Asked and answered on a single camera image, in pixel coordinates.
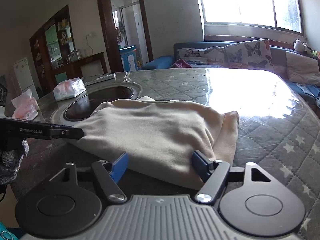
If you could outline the grey gloved left hand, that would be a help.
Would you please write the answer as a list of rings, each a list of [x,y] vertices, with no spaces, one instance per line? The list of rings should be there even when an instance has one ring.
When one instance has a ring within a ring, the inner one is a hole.
[[[17,178],[23,158],[29,152],[26,140],[13,141],[9,148],[1,150],[1,185],[10,184]]]

